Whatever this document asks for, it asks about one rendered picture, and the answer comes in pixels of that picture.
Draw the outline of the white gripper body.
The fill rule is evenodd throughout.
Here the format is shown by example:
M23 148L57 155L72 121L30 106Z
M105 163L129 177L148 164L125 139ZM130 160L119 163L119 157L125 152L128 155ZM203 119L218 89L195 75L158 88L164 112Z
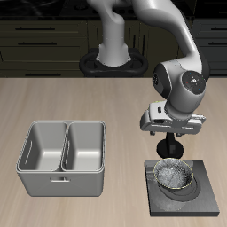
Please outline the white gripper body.
M172 120L168 116L163 116L160 119L150 119L150 112L145 110L140 120L140 129L142 131L182 133L182 134L198 134L206 117L203 115L194 114L185 126L180 128L172 127Z

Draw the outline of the black bowl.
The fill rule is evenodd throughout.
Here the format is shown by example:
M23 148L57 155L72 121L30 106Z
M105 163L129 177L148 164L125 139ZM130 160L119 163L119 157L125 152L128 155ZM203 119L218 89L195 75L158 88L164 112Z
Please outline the black bowl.
M193 179L192 168L175 158L159 160L153 168L153 173L160 185L172 190L187 187Z

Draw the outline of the dark grey stove plate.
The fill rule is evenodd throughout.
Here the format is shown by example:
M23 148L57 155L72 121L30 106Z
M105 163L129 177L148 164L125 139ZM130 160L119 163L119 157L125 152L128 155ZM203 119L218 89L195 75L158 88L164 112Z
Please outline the dark grey stove plate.
M167 197L154 177L153 168L158 160L145 160L145 179L150 216L218 216L220 211L209 182L203 160L184 160L200 182L199 195L189 201Z

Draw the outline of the white two-bin basket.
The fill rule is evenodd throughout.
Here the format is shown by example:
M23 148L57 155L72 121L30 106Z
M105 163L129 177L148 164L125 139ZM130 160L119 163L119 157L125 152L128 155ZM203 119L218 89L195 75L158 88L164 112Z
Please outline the white two-bin basket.
M105 173L103 121L34 121L16 171L34 197L98 197Z

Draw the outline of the dark kitchen cupboards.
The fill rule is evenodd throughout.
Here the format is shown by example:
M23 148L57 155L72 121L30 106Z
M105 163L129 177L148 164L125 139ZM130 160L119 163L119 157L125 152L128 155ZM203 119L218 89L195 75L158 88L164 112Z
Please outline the dark kitchen cupboards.
M115 6L125 19L125 43L137 55L143 77L161 61L180 59L182 48L168 31L147 26L134 8ZM227 0L170 0L189 21L212 77L227 77ZM80 59L103 41L101 19L88 0L0 0L0 77L83 77Z

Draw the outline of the flat black base plate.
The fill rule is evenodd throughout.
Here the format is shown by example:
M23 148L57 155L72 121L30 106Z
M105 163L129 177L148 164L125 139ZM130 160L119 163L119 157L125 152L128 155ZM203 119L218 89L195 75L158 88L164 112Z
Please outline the flat black base plate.
M129 48L131 60L122 66L109 67L97 61L98 48L91 48L80 59L79 68L89 78L131 78L142 77L148 68L147 59L136 48Z

